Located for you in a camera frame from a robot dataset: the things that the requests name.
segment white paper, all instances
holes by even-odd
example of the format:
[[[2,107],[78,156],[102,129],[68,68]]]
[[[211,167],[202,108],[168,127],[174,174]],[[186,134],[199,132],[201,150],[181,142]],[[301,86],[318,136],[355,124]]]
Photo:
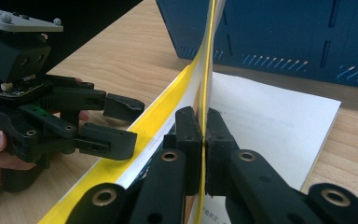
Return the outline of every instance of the white paper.
[[[260,153],[294,189],[302,189],[340,102],[213,73],[210,107],[242,149]],[[205,198],[203,224],[228,224],[224,197]]]

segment blue box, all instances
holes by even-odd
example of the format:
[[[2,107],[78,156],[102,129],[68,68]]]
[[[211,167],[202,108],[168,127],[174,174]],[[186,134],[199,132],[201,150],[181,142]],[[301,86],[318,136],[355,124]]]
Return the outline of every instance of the blue box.
[[[208,0],[157,0],[178,57],[193,59]],[[227,0],[213,62],[358,87],[358,0]]]

